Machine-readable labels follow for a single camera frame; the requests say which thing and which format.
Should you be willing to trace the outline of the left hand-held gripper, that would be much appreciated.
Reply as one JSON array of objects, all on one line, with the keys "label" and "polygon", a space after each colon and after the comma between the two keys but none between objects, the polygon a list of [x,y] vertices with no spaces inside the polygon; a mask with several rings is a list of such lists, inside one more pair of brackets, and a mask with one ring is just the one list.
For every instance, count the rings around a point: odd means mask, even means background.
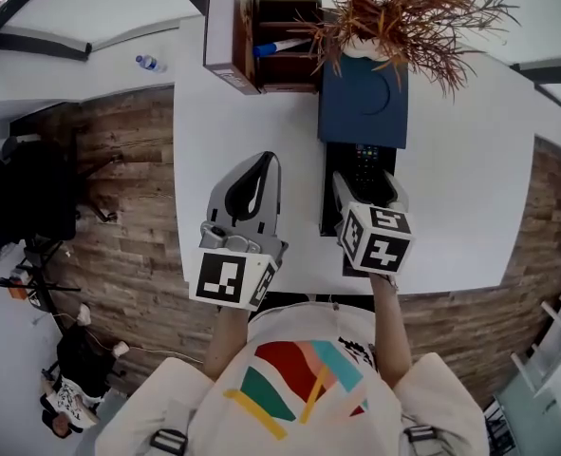
[{"label": "left hand-held gripper", "polygon": [[280,198],[281,166],[271,151],[247,158],[221,179],[193,251],[196,277],[189,283],[190,299],[258,309],[289,247],[275,236]]}]

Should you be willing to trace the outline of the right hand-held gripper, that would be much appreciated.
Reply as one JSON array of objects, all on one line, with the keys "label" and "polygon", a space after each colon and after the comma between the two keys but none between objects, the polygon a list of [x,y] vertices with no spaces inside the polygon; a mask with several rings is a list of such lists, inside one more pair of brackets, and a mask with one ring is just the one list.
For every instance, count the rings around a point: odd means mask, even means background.
[{"label": "right hand-held gripper", "polygon": [[388,171],[385,178],[393,198],[382,207],[357,202],[339,171],[332,174],[336,208],[341,215],[337,237],[343,258],[343,276],[394,276],[400,272],[414,243],[408,196]]}]

